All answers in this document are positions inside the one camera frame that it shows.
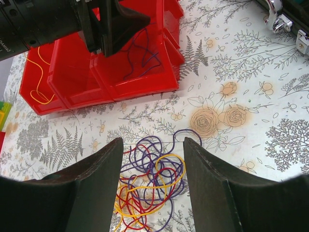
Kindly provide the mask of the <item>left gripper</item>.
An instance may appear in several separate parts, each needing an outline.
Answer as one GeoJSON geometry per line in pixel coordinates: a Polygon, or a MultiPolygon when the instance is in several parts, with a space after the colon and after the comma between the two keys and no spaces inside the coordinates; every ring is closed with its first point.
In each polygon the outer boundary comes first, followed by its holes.
{"type": "Polygon", "coordinates": [[[124,7],[117,0],[73,0],[72,5],[91,53],[110,57],[119,52],[150,17],[124,7]]]}

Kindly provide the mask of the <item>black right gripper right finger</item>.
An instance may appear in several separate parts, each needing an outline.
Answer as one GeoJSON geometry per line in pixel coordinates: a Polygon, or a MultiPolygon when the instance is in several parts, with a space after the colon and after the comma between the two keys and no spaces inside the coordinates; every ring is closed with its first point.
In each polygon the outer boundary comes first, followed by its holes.
{"type": "Polygon", "coordinates": [[[306,232],[309,177],[282,182],[249,174],[191,138],[183,152],[198,232],[306,232]]]}

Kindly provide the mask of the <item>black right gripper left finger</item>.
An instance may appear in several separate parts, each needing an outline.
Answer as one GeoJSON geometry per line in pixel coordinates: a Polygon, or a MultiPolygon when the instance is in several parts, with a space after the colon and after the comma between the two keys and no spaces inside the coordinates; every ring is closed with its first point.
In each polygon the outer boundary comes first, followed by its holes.
{"type": "Polygon", "coordinates": [[[96,153],[43,179],[0,179],[3,232],[107,232],[123,158],[116,138],[96,153]]]}

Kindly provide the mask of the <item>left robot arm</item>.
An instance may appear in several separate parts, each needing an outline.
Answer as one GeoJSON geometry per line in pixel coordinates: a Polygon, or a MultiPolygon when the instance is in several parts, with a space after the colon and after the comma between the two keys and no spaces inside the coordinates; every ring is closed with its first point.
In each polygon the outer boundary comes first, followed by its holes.
{"type": "Polygon", "coordinates": [[[2,0],[0,59],[80,33],[89,52],[117,53],[150,17],[118,0],[2,0]]]}

